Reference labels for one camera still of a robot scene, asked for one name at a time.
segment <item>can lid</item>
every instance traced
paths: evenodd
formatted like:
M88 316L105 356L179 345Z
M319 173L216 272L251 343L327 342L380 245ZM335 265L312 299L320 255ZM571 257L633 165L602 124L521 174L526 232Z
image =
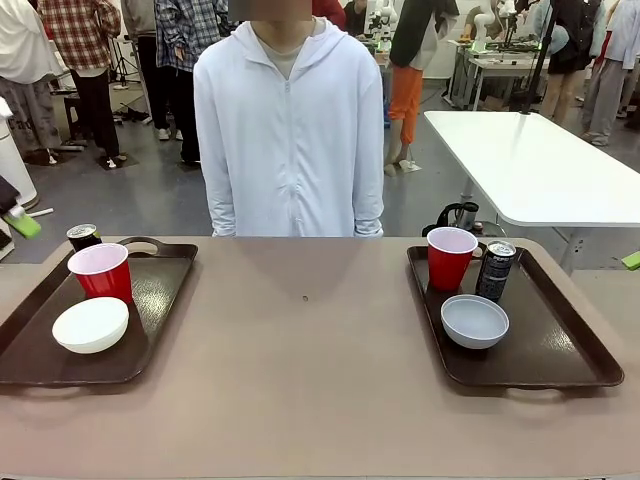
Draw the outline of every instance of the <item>can lid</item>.
M97 227L91 223L77 225L67 231L67 238L76 239L88 237L89 235L94 234L97 230Z
M487 246L487 250L489 250L494 255L498 255L499 257L510 257L516 254L516 247L511 245L509 242L505 242L502 240L491 242Z

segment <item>bowl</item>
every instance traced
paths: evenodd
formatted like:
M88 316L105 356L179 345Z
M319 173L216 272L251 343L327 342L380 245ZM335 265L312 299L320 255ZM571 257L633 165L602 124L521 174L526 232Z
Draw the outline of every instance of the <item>bowl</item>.
M442 325L449 338L473 350L493 347L509 330L499 305L477 295L456 295L442 304Z
M117 298L102 297L74 305L53 324L53 338L67 350L90 354L115 345L129 324L129 309Z

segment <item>neck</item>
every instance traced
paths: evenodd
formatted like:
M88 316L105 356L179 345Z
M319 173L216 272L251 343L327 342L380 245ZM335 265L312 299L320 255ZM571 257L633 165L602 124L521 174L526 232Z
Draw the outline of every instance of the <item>neck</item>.
M283 22L252 21L251 27L256 35L276 52L286 53L298 48L311 36L315 20Z

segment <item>black pole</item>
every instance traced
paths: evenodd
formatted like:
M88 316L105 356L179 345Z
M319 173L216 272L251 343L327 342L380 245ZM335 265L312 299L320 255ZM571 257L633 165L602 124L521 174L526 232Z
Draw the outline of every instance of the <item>black pole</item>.
M540 57L538 58L538 63L536 64L536 69L533 72L533 77L531 78L531 83L529 84L529 93L527 94L527 100L522 107L522 114L529 115L531 111L531 104L533 100L536 98L536 92L538 91L538 83L540 83L540 75L542 74L542 67L544 66L544 60L547 57L547 52L549 51L549 44L551 44L551 36L553 34L553 27L556 25L556 20L558 19L558 10L555 8L555 1L551 0L551 18L549 19L549 26L547 27L547 32L542 39L542 48L540 49Z

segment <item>cup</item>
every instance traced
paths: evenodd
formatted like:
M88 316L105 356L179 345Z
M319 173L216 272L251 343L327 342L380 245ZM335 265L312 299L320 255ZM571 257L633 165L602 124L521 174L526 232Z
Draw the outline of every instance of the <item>cup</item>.
M129 250L117 243L85 248L69 259L67 267L75 274L89 298L113 297L133 303Z
M436 290L457 290L462 283L478 239L466 230L442 227L431 230L429 242L429 283Z

